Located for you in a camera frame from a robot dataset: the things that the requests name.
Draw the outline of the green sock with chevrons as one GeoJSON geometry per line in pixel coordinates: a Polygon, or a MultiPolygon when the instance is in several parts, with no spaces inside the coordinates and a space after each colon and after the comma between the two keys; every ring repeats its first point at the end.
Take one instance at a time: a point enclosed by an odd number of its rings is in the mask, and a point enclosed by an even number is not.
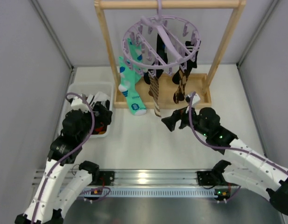
{"type": "Polygon", "coordinates": [[[118,89],[125,97],[131,114],[134,116],[143,115],[147,112],[147,109],[135,89],[135,85],[138,83],[141,76],[134,70],[129,69],[125,64],[123,57],[120,56],[118,61],[120,73],[120,84],[118,89]]]}

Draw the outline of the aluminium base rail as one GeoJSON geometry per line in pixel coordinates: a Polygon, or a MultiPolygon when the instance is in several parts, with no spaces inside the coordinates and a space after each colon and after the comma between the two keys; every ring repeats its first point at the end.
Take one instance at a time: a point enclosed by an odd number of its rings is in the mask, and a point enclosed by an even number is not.
{"type": "Polygon", "coordinates": [[[198,187],[199,171],[210,169],[101,169],[90,186],[198,187]]]}

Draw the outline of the green sock with white patches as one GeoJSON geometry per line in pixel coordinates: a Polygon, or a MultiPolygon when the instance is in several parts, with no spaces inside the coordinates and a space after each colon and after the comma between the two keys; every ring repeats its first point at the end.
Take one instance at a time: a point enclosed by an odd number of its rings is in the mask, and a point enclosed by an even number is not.
{"type": "MultiPolygon", "coordinates": [[[[141,47],[137,46],[136,44],[132,44],[132,41],[130,38],[127,39],[128,41],[128,46],[130,49],[130,54],[133,60],[137,62],[142,62],[142,52],[141,52],[141,47]]],[[[141,75],[138,74],[137,72],[135,73],[135,83],[137,83],[142,77],[144,73],[141,75]]]]}

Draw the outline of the brown striped sock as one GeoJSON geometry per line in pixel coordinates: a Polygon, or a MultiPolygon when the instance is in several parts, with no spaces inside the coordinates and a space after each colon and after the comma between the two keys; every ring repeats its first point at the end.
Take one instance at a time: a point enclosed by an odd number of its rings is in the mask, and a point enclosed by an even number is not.
{"type": "Polygon", "coordinates": [[[154,103],[154,112],[157,117],[161,117],[161,111],[158,104],[158,97],[159,97],[159,81],[157,77],[152,77],[150,74],[148,75],[150,80],[150,87],[149,87],[149,95],[153,98],[154,103]]]}

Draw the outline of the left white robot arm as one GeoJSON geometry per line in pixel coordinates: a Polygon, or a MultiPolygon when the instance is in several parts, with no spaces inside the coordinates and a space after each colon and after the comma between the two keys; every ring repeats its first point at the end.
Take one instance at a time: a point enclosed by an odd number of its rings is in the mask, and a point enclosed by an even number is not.
{"type": "Polygon", "coordinates": [[[100,102],[92,110],[70,110],[62,121],[60,135],[51,143],[46,167],[29,207],[19,214],[16,224],[62,224],[64,218],[82,190],[96,183],[99,165],[84,161],[79,165],[75,177],[62,188],[65,176],[73,168],[82,145],[93,130],[108,126],[112,121],[112,111],[100,102]]]}

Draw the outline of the lilac round clip hanger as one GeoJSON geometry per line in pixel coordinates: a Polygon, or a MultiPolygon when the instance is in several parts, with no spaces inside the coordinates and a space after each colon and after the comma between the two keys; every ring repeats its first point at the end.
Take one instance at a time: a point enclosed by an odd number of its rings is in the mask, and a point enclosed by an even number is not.
{"type": "Polygon", "coordinates": [[[157,15],[152,17],[141,17],[140,21],[132,25],[124,34],[121,47],[123,51],[123,58],[125,64],[130,70],[134,70],[138,74],[145,73],[146,71],[152,77],[156,76],[158,70],[168,70],[169,75],[172,74],[172,68],[179,66],[182,71],[187,69],[187,62],[197,61],[196,52],[199,51],[201,38],[198,29],[189,21],[172,15],[162,14],[162,2],[157,1],[157,15]],[[186,37],[188,28],[192,29],[190,45],[183,44],[175,34],[167,28],[167,21],[180,21],[184,24],[183,37],[186,37]],[[148,29],[148,33],[153,31],[157,32],[166,45],[166,52],[171,54],[173,60],[165,63],[157,54],[156,49],[153,48],[148,40],[143,35],[144,28],[148,29]],[[142,62],[137,62],[132,59],[127,39],[130,38],[132,44],[141,47],[142,62]]]}

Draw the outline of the black argyle sock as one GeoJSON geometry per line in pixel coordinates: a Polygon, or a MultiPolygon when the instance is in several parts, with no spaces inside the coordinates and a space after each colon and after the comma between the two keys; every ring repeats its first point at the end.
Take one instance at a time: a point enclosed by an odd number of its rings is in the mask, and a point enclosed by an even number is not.
{"type": "Polygon", "coordinates": [[[95,124],[92,135],[102,135],[105,134],[109,125],[102,122],[95,124]]]}

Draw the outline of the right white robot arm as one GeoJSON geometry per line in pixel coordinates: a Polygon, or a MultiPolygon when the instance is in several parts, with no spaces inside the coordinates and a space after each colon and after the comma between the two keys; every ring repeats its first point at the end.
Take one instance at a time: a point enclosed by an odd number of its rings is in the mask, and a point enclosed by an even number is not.
{"type": "Polygon", "coordinates": [[[280,213],[288,216],[288,168],[282,167],[257,153],[239,137],[220,124],[215,110],[206,107],[196,113],[182,108],[162,118],[172,132],[180,121],[179,129],[191,127],[194,134],[202,134],[205,146],[223,155],[212,169],[215,180],[242,186],[265,198],[280,213]]]}

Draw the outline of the white plastic laundry basket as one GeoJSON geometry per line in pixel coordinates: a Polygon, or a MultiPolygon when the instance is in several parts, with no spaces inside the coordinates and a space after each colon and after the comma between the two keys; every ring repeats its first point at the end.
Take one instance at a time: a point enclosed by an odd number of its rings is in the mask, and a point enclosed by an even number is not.
{"type": "MultiPolygon", "coordinates": [[[[110,108],[109,110],[112,111],[113,108],[113,96],[114,96],[114,84],[111,82],[103,82],[103,81],[96,81],[96,82],[79,82],[79,83],[73,83],[68,87],[67,92],[73,92],[77,94],[84,94],[86,96],[88,95],[95,95],[98,92],[103,92],[110,98],[110,108]]],[[[71,110],[69,102],[67,100],[64,100],[62,112],[59,119],[59,125],[57,132],[60,134],[60,131],[62,130],[62,121],[65,118],[65,115],[67,112],[71,110]]]]}

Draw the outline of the brown checkered sock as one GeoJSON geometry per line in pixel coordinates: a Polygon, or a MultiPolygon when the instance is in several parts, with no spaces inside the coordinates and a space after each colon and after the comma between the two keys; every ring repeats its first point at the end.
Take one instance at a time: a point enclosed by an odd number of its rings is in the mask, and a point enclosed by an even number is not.
{"type": "Polygon", "coordinates": [[[172,81],[178,85],[177,90],[173,95],[173,101],[178,104],[180,101],[185,99],[185,88],[189,78],[189,72],[187,70],[182,71],[181,68],[174,74],[172,81]]]}

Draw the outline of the wooden hanging rack frame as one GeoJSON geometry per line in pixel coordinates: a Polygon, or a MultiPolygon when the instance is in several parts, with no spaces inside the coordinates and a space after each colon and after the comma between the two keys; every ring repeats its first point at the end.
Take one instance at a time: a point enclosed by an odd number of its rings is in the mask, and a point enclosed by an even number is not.
{"type": "MultiPolygon", "coordinates": [[[[112,69],[115,83],[119,83],[119,73],[115,63],[114,52],[112,48],[109,29],[105,18],[105,10],[139,10],[139,9],[155,9],[157,10],[158,0],[96,0],[94,2],[96,14],[102,35],[105,40],[108,58],[112,69]]],[[[211,68],[208,73],[191,73],[185,91],[196,91],[201,101],[198,103],[198,108],[211,105],[210,84],[215,76],[215,73],[220,65],[220,62],[225,54],[230,39],[234,33],[237,23],[245,8],[246,1],[244,0],[165,0],[162,1],[162,9],[232,9],[232,14],[229,18],[228,24],[225,28],[220,45],[217,49],[211,68]]],[[[159,107],[161,109],[176,109],[178,106],[185,106],[184,102],[176,104],[173,101],[175,93],[174,87],[169,83],[169,71],[164,70],[164,76],[159,79],[159,107]]]]}

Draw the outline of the white sock in basket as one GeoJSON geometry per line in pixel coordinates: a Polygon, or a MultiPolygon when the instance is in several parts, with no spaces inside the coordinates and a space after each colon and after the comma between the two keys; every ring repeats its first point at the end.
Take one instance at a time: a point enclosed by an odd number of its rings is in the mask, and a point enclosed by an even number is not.
{"type": "Polygon", "coordinates": [[[110,97],[107,94],[99,91],[96,95],[90,94],[87,97],[86,101],[89,103],[91,107],[94,107],[95,105],[100,103],[106,108],[107,102],[110,102],[110,97]]]}

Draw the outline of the black sock with blue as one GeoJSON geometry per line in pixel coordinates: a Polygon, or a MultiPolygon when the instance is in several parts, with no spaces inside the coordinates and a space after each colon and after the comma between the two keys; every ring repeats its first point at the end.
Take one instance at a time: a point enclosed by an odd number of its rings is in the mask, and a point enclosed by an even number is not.
{"type": "MultiPolygon", "coordinates": [[[[161,59],[165,63],[168,63],[168,56],[167,56],[167,52],[166,51],[167,51],[166,50],[166,45],[164,44],[162,38],[158,34],[157,35],[156,52],[157,52],[157,54],[161,57],[161,59]]],[[[146,72],[144,74],[144,81],[145,81],[146,84],[150,85],[150,79],[149,79],[148,72],[146,72]]]]}

